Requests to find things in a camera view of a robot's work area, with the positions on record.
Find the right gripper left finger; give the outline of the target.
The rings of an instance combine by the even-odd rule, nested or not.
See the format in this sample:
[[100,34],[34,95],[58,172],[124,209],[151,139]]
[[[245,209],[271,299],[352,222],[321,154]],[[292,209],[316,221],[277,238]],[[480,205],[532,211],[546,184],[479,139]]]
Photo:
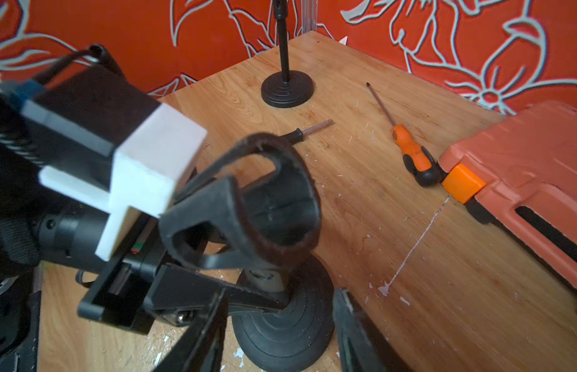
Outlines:
[[228,308],[226,291],[216,292],[154,371],[220,371]]

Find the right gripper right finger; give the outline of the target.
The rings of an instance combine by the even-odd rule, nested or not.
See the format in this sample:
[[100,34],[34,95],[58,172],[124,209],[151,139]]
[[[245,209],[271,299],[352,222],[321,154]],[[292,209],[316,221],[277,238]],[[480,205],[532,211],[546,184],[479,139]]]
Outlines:
[[333,320],[343,371],[411,371],[346,288],[333,295]]

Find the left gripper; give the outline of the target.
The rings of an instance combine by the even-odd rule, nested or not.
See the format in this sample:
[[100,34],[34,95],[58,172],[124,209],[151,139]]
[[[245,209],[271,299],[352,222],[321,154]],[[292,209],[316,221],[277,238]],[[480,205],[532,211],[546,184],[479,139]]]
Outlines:
[[227,296],[231,315],[279,312],[289,302],[285,294],[231,284],[175,264],[161,243],[156,219],[141,213],[79,302],[77,314],[146,335],[156,320],[189,325],[218,291]]

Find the black round stand base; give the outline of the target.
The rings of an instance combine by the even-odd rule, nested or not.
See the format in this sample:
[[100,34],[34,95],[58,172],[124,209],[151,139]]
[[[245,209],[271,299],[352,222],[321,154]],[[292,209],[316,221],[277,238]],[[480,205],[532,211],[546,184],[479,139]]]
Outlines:
[[261,88],[265,103],[275,108],[293,108],[307,102],[315,91],[313,80],[302,71],[289,72],[289,80],[283,81],[282,72],[267,77]]

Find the black microphone stand pole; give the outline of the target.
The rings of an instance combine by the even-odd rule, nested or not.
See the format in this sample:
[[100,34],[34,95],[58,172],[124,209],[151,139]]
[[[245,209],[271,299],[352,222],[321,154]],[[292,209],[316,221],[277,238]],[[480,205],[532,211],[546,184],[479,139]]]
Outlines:
[[288,17],[288,5],[286,0],[274,0],[272,2],[274,18],[276,20],[276,29],[278,33],[279,53],[281,62],[282,82],[290,82],[288,36],[286,18]]

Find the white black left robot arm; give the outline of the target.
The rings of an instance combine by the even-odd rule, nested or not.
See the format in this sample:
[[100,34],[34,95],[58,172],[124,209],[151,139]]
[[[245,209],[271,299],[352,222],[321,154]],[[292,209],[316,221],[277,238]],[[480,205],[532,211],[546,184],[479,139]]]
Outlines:
[[292,268],[316,245],[319,196],[284,138],[256,133],[201,173],[206,130],[127,82],[0,91],[0,279],[41,260],[96,271],[87,319],[189,333],[159,371],[220,365],[230,307],[282,302],[203,271]]

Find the orange plastic tool case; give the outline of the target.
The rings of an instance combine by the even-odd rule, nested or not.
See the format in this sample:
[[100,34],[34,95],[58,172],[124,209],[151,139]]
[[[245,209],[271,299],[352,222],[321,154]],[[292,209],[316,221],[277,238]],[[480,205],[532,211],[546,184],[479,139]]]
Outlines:
[[549,101],[451,144],[444,189],[577,292],[577,108]]

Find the orange black handled screwdriver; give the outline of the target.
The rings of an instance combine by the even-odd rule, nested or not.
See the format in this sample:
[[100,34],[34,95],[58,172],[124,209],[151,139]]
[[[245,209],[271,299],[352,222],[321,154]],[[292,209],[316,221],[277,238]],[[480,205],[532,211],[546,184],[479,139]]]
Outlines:
[[377,91],[369,82],[366,83],[366,86],[392,125],[392,139],[401,151],[406,170],[414,177],[417,184],[426,188],[443,181],[443,171],[429,150],[419,144],[405,126],[396,123]]

